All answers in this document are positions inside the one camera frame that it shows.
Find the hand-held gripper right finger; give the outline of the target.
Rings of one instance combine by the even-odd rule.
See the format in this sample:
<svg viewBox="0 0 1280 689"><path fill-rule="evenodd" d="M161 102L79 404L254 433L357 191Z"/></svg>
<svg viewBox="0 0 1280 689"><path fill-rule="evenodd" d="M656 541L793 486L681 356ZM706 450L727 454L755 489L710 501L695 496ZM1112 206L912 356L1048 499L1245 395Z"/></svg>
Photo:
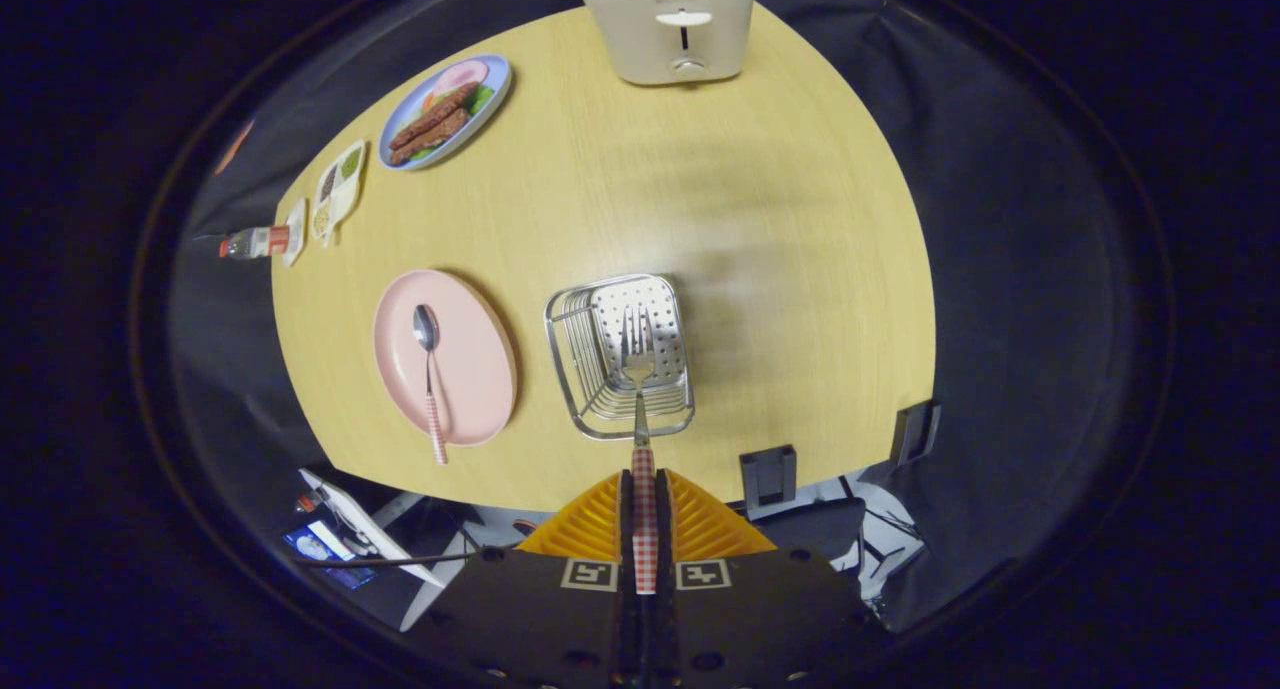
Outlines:
<svg viewBox="0 0 1280 689"><path fill-rule="evenodd" d="M838 688L879 672L893 634L815 546L771 540L671 470L655 478L649 688Z"/></svg>

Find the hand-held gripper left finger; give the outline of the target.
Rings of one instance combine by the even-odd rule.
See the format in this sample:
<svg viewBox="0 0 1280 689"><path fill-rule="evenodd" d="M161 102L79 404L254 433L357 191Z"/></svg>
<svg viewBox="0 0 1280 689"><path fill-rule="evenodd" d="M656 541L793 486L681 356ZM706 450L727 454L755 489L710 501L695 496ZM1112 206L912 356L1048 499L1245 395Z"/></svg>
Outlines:
<svg viewBox="0 0 1280 689"><path fill-rule="evenodd" d="M476 549L408 634L458 683L631 688L641 676L634 482L599 482L529 537Z"/></svg>

